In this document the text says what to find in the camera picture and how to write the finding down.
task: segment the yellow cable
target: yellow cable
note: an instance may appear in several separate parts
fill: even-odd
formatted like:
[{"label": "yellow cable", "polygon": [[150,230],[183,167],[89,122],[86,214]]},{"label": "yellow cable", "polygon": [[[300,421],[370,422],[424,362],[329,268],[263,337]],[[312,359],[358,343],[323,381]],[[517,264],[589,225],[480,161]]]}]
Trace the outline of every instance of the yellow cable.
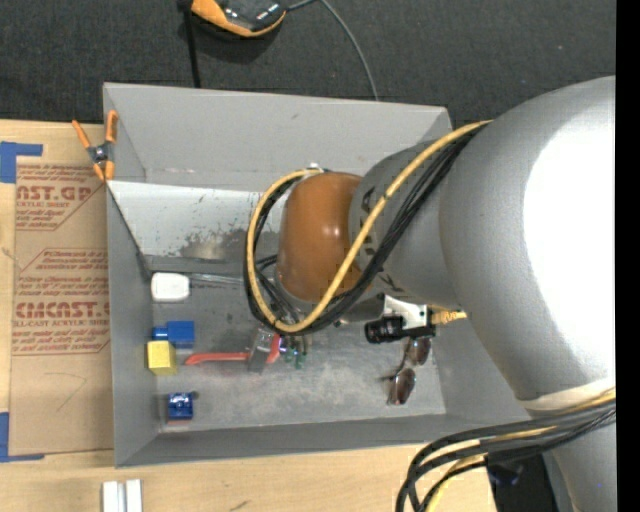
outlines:
[{"label": "yellow cable", "polygon": [[[521,430],[519,432],[512,432],[510,434],[502,434],[500,436],[493,436],[491,438],[492,441],[506,441],[508,439],[521,439],[523,437],[529,437],[529,436],[536,436],[538,434],[543,434],[545,432],[548,432],[550,430],[554,430],[557,427],[551,426],[551,427],[540,427],[540,428],[534,428],[534,429],[529,429],[529,430]],[[465,448],[471,448],[473,446],[478,446],[480,444],[480,439],[467,439],[465,441],[458,441],[457,443],[453,443],[450,444],[449,446],[445,446],[440,448],[439,450],[436,450],[433,453],[430,453],[427,457],[425,457],[425,459],[422,461],[422,464],[425,464],[427,462],[429,462],[430,460],[433,460],[437,457],[440,457],[441,455],[446,455],[447,453],[450,452],[455,452],[457,450],[462,450]]]},{"label": "yellow cable", "polygon": [[358,254],[358,251],[362,247],[362,244],[364,243],[366,237],[371,231],[373,227],[373,223],[378,218],[378,216],[386,206],[389,199],[391,199],[393,194],[396,193],[398,188],[400,188],[400,186],[406,181],[406,179],[418,167],[420,167],[420,165],[422,165],[429,157],[431,157],[437,151],[445,147],[447,144],[450,144],[456,139],[459,139],[460,137],[466,135],[467,133],[473,130],[476,130],[477,128],[489,122],[491,121],[480,121],[478,123],[468,124],[466,126],[463,126],[462,128],[458,128],[457,130],[452,131],[451,133],[448,133],[444,137],[441,137],[440,139],[438,139],[436,142],[434,142],[424,151],[422,151],[416,158],[414,158],[409,163],[409,165],[407,165],[402,170],[402,172],[400,172],[400,174],[398,174],[398,176],[393,180],[393,182],[391,182],[389,187],[387,187],[384,194],[380,196],[380,198],[378,199],[378,202],[369,213],[369,216],[367,217],[362,228],[360,229],[358,236],[356,237],[353,244],[351,245],[351,248],[349,249],[347,256],[345,257],[344,261],[342,262],[342,265],[336,272],[336,275],[333,281],[329,285],[329,288],[327,289],[326,293],[324,294],[320,302],[318,302],[318,304],[315,306],[313,311],[311,311],[311,313],[307,317],[305,317],[304,320],[297,322],[295,324],[286,324],[278,320],[276,316],[273,314],[273,312],[269,309],[269,306],[267,305],[267,303],[265,302],[262,296],[260,287],[258,286],[258,280],[256,278],[255,270],[254,270],[254,254],[253,254],[254,235],[255,235],[256,225],[258,223],[258,218],[260,217],[262,208],[266,204],[270,195],[273,194],[273,192],[283,183],[286,183],[287,181],[291,181],[292,179],[295,179],[301,176],[308,175],[313,171],[311,170],[296,171],[294,173],[291,173],[285,176],[284,178],[281,178],[280,180],[276,181],[276,183],[271,185],[271,187],[269,187],[269,189],[264,193],[264,195],[261,197],[260,201],[258,202],[258,205],[256,206],[256,209],[254,210],[253,215],[251,217],[251,221],[249,223],[249,229],[247,231],[247,268],[248,268],[247,273],[249,278],[249,284],[251,286],[251,291],[254,295],[256,303],[258,304],[260,311],[267,318],[267,320],[269,320],[269,322],[273,326],[275,326],[278,330],[282,332],[287,332],[287,333],[295,333],[295,332],[301,331],[302,329],[305,329],[306,327],[309,327],[309,325],[311,325],[322,314],[322,312],[329,305],[329,302],[331,302],[331,299],[335,296],[336,291],[342,284],[342,280],[344,279],[345,275],[349,271],[349,268],[351,268],[351,265],[353,264]]},{"label": "yellow cable", "polygon": [[[603,393],[602,395],[594,398],[593,400],[590,400],[584,404],[581,404],[579,406],[575,406],[570,410],[580,410],[580,409],[584,409],[588,406],[594,406],[594,405],[599,405],[603,402],[612,400],[616,398],[616,388],[613,388],[605,393]],[[537,428],[537,429],[531,429],[531,430],[524,430],[521,432],[513,432],[511,434],[504,434],[501,436],[496,436],[493,438],[493,441],[505,441],[508,439],[519,439],[519,438],[523,438],[523,437],[529,437],[529,436],[535,436],[538,434],[542,434],[544,432],[548,432],[550,430],[555,430],[557,427],[556,426],[551,426],[551,427],[543,427],[543,428]],[[477,444],[479,442],[479,440],[474,439],[471,441],[465,441],[465,443],[473,443],[473,444]],[[431,454],[430,457],[428,457],[426,459],[426,461],[431,460],[433,457],[435,457],[436,454],[440,454],[441,450],[438,450],[436,452],[434,452],[433,454]],[[459,461],[457,461],[454,465],[452,465],[447,472],[443,475],[443,477],[439,480],[439,482],[441,482],[442,480],[444,480],[447,475],[449,475],[450,473],[453,473],[454,471],[458,470],[458,469],[463,469],[466,466],[469,466],[471,464],[475,464],[477,462],[480,462],[483,457],[485,457],[487,453],[483,453],[483,454],[478,454],[478,455],[473,455],[471,457],[466,457],[464,459],[460,459]],[[429,505],[427,506],[427,508],[425,509],[425,512],[434,512],[436,510],[436,507],[438,506],[439,501],[442,499],[442,496],[446,490],[446,488],[448,487],[449,483],[451,482],[451,480],[448,480],[446,482],[444,482],[440,488],[434,493],[433,497],[431,498],[431,501],[429,502]]]},{"label": "yellow cable", "polygon": [[567,412],[579,411],[582,409],[586,409],[587,407],[600,405],[602,403],[609,402],[610,400],[615,400],[615,398],[616,398],[616,387],[614,386],[611,389],[608,389],[607,391],[605,391],[604,393],[601,393],[600,395],[592,398],[591,400],[588,400],[578,405],[574,405]]}]

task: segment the red wire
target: red wire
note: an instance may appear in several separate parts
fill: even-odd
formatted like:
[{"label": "red wire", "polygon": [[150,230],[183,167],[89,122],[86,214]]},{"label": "red wire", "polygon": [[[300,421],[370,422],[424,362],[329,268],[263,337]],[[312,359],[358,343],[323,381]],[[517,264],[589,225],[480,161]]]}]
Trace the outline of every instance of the red wire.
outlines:
[{"label": "red wire", "polygon": [[[273,340],[271,341],[271,351],[267,356],[267,363],[273,363],[279,356],[280,335],[274,334]],[[203,352],[201,354],[190,355],[184,364],[186,366],[192,366],[207,361],[246,361],[247,359],[249,359],[249,352]]]}]

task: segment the black cable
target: black cable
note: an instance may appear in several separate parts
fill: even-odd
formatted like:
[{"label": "black cable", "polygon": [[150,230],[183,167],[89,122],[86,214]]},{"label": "black cable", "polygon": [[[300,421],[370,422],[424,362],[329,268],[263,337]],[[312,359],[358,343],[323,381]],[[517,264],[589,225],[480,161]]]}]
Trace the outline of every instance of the black cable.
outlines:
[{"label": "black cable", "polygon": [[[542,432],[534,435],[530,435],[524,438],[511,438],[511,439],[485,439],[480,440],[479,445],[462,448],[459,450],[454,450],[438,457],[435,457],[419,467],[411,467],[405,480],[402,485],[400,492],[398,493],[398,497],[396,500],[396,511],[400,512],[404,510],[404,502],[407,497],[410,498],[412,506],[414,510],[419,510],[419,507],[416,506],[416,490],[415,484],[416,482],[424,476],[429,471],[449,462],[454,462],[456,460],[464,459],[467,457],[485,454],[487,453],[489,457],[491,457],[492,463],[494,462],[505,462],[512,460],[519,460],[522,458],[531,457],[533,455],[537,455],[540,453],[544,453],[548,450],[557,448],[565,443],[573,441],[574,439],[581,437],[597,428],[604,427],[609,425],[615,421],[615,399],[607,402],[603,406],[594,406],[592,409],[599,412],[597,416],[594,418],[590,418],[589,420],[583,420],[581,423],[566,425],[562,427],[558,427],[557,429]],[[593,410],[585,410],[578,412],[590,412],[593,413]],[[523,433],[522,430],[517,430],[516,426],[520,426],[522,423],[519,422],[514,424],[508,424],[499,426],[498,430],[501,431],[501,436],[506,434],[515,434],[515,433]],[[505,427],[513,427],[514,430],[507,431]],[[442,445],[444,439],[451,439],[452,436],[447,436],[447,438],[443,438],[437,442],[437,444]]]},{"label": "black cable", "polygon": [[525,432],[528,430],[548,428],[552,426],[571,426],[580,422],[588,421],[593,417],[603,414],[608,411],[610,407],[610,402],[604,402],[602,404],[598,404],[589,408],[556,414],[553,416],[523,420],[516,423],[505,423],[503,425],[492,425],[490,427],[481,427],[442,437],[437,441],[434,441],[433,443],[425,446],[416,454],[416,456],[411,461],[411,464],[409,465],[409,473],[415,470],[422,463],[422,461],[432,453],[435,453],[438,450],[441,450],[442,448],[446,448],[453,444],[462,443],[471,439],[491,438],[511,434],[513,432]]},{"label": "black cable", "polygon": [[[473,133],[467,134],[463,138],[457,140],[455,143],[449,144],[445,146],[442,150],[440,150],[436,155],[434,155],[431,159],[427,160],[427,162],[423,163],[423,166],[426,166],[423,174],[418,179],[416,185],[414,185],[413,190],[409,193],[409,196],[403,202],[402,206],[398,210],[394,221],[392,222],[390,228],[387,230],[387,233],[383,237],[378,250],[373,255],[367,267],[362,272],[360,278],[356,282],[356,284],[347,292],[337,296],[330,303],[330,308],[327,312],[323,313],[318,319],[316,319],[310,326],[305,329],[301,329],[297,331],[298,335],[311,334],[313,332],[319,331],[321,329],[326,328],[327,326],[335,323],[339,320],[342,315],[346,311],[348,311],[362,296],[365,290],[369,287],[373,279],[382,269],[382,266],[386,262],[387,258],[391,254],[391,251],[396,246],[411,221],[415,217],[415,215],[420,210],[421,206],[427,201],[429,196],[433,193],[437,185],[444,179],[448,171],[453,166],[453,162],[460,154],[460,152],[464,149],[466,144],[471,140],[474,133],[478,133],[476,130]],[[269,211],[275,205],[276,201],[282,196],[284,191],[291,186],[293,182],[287,182],[283,186],[281,186],[277,191],[275,191],[272,196],[269,198],[269,201],[265,204],[264,208],[261,211],[261,214],[258,218],[258,227],[255,231],[254,238],[254,248],[257,245],[257,241],[260,237],[262,227],[266,221],[266,217],[269,214]],[[260,311],[257,303],[255,302],[255,298],[251,292],[250,286],[245,286],[247,291],[247,297],[249,300],[250,310],[254,314],[254,316],[260,321],[265,323],[266,325],[270,325],[274,330],[279,332],[282,335],[287,333],[279,331],[271,322],[269,322],[265,316]]]},{"label": "black cable", "polygon": [[189,47],[189,60],[191,61],[191,74],[193,76],[193,86],[196,89],[202,87],[200,82],[200,68],[198,67],[198,54],[196,52],[196,40],[193,36],[193,25],[191,24],[191,6],[193,0],[177,0],[176,5],[184,17],[184,26],[187,32],[187,46]]},{"label": "black cable", "polygon": [[429,502],[433,499],[433,497],[438,492],[438,490],[440,490],[440,488],[450,478],[453,478],[454,476],[461,475],[461,474],[466,473],[468,471],[471,471],[473,469],[486,467],[486,465],[487,465],[486,462],[483,461],[483,462],[478,462],[478,463],[474,463],[474,464],[469,464],[468,466],[466,466],[464,468],[454,469],[453,471],[448,472],[444,477],[442,477],[442,479],[438,483],[436,483],[431,489],[429,489],[429,492],[425,495],[425,497],[422,500],[422,503],[420,503],[418,505],[416,510],[424,512],[424,510],[426,510],[426,508],[429,506]]},{"label": "black cable", "polygon": [[306,7],[307,5],[312,4],[312,3],[316,2],[316,1],[317,0],[301,0],[297,4],[293,4],[293,5],[290,5],[289,7],[286,7],[286,11],[287,12],[296,11],[296,10],[302,9],[303,7]]},{"label": "black cable", "polygon": [[[590,425],[591,422],[597,421],[602,418],[606,418],[608,414],[611,413],[611,408],[615,408],[615,400],[613,402],[606,402],[604,404],[599,404],[596,406],[592,406],[588,409],[573,411],[569,413],[562,414],[560,416],[551,416],[540,418],[538,420],[525,420],[517,423],[508,423],[505,425],[497,425],[493,427],[485,427],[480,429],[469,430],[466,432],[462,432],[459,434],[453,434],[451,436],[446,436],[444,438],[439,439],[438,441],[431,443],[423,450],[421,450],[413,459],[409,466],[409,471],[407,473],[406,482],[408,487],[405,489],[409,498],[413,504],[414,510],[417,509],[415,502],[417,500],[416,490],[415,490],[415,482],[421,477],[421,463],[422,461],[432,453],[436,451],[451,446],[452,444],[461,443],[463,441],[469,440],[478,440],[483,446],[486,446],[487,443],[494,442],[492,437],[504,436],[513,433],[522,433],[530,430],[536,430],[541,428],[548,428],[555,426],[557,427],[553,431],[549,431],[543,433],[541,436],[537,437],[529,437],[528,439],[534,439],[534,448],[536,447],[536,443],[540,442],[540,439],[544,439],[546,441],[551,441],[553,437],[562,437],[566,435],[567,432],[575,431],[575,425]],[[536,455],[537,452],[531,450],[530,447],[526,446],[524,441],[516,442],[511,445],[512,449],[520,449],[526,448],[528,449],[527,454],[529,456]],[[519,460],[522,458],[526,458],[527,454],[515,454],[509,458],[509,460]],[[495,459],[492,459],[492,463],[498,462]]]},{"label": "black cable", "polygon": [[375,84],[375,82],[373,80],[373,75],[371,74],[371,70],[369,69],[369,64],[367,63],[367,59],[365,59],[364,53],[360,49],[360,45],[358,44],[358,41],[356,41],[355,36],[351,32],[351,30],[349,30],[349,27],[347,26],[345,21],[340,17],[340,15],[331,6],[331,4],[329,4],[329,2],[327,2],[327,0],[320,0],[320,3],[322,3],[322,5],[324,5],[325,8],[331,13],[331,15],[336,19],[336,21],[342,27],[342,30],[344,31],[344,33],[347,35],[347,37],[351,41],[351,44],[353,45],[353,47],[356,50],[356,53],[358,54],[358,58],[360,59],[360,62],[362,62],[362,66],[364,67],[364,71],[367,74],[367,80],[369,80],[369,86],[371,87],[371,92],[373,93],[373,98],[376,101],[380,101],[380,98],[378,96],[378,90],[376,89],[376,84]]},{"label": "black cable", "polygon": [[[256,234],[253,239],[254,253],[258,245],[258,239],[260,237],[260,233],[262,232],[262,229],[264,228],[266,220],[269,216],[269,212],[271,211],[273,206],[278,202],[278,200],[287,192],[287,190],[289,190],[289,188],[294,183],[297,183],[300,179],[301,178],[297,178],[295,180],[291,180],[289,182],[283,183],[273,192],[273,194],[265,202],[264,207],[256,223]],[[260,284],[263,286],[263,288],[267,291],[267,293],[271,297],[271,300],[278,307],[281,317],[283,317],[286,314],[289,314],[294,320],[298,319],[299,316],[295,308],[289,304],[289,302],[282,296],[279,290],[269,281],[269,279],[262,272],[262,270],[264,270],[266,267],[275,263],[276,259],[277,259],[276,255],[271,255],[259,260],[256,264],[257,268],[254,269],[256,273],[256,277],[258,278],[258,281],[260,282]],[[243,281],[245,285],[245,294],[247,296],[247,300],[249,303],[249,310],[251,311],[251,314],[259,322],[263,323],[264,325],[271,325],[271,323],[268,321],[268,319],[264,316],[264,314],[260,310],[260,307],[258,306],[255,300],[255,297],[253,296],[253,293],[251,292],[251,285],[249,284],[246,258],[244,258],[244,264],[243,264]]]}]

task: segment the blue tape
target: blue tape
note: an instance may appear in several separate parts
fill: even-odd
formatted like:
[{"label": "blue tape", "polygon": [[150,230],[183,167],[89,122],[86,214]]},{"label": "blue tape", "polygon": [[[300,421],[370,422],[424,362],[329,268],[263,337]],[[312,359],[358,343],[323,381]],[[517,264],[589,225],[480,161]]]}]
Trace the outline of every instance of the blue tape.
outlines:
[{"label": "blue tape", "polygon": [[0,142],[0,182],[16,182],[16,160],[18,156],[42,156],[42,144],[19,144]]},{"label": "blue tape", "polygon": [[9,457],[9,413],[0,413],[0,464],[19,460],[39,460],[44,455],[19,455]]}]

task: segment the white block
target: white block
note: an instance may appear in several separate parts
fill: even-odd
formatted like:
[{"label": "white block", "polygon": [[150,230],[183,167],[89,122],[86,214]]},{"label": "white block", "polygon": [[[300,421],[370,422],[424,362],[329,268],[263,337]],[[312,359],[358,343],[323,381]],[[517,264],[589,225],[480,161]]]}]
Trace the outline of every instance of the white block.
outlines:
[{"label": "white block", "polygon": [[127,512],[142,512],[142,480],[127,480]]},{"label": "white block", "polygon": [[189,278],[172,272],[156,272],[151,278],[155,302],[180,302],[189,296]]},{"label": "white block", "polygon": [[122,484],[115,481],[103,482],[102,512],[125,512],[124,486]]}]

